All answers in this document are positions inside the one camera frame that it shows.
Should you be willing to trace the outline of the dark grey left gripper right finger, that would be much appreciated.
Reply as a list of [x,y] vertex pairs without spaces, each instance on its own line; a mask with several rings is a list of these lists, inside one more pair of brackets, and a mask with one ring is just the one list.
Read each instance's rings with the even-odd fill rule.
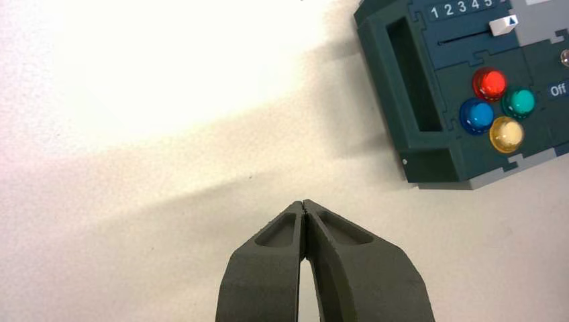
[[434,321],[425,282],[399,246],[312,200],[304,210],[320,321]]

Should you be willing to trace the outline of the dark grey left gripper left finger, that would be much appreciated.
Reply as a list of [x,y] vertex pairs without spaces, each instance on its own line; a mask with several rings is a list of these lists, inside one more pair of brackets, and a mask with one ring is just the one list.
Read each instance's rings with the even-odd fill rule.
[[216,321],[297,321],[305,212],[291,203],[230,256]]

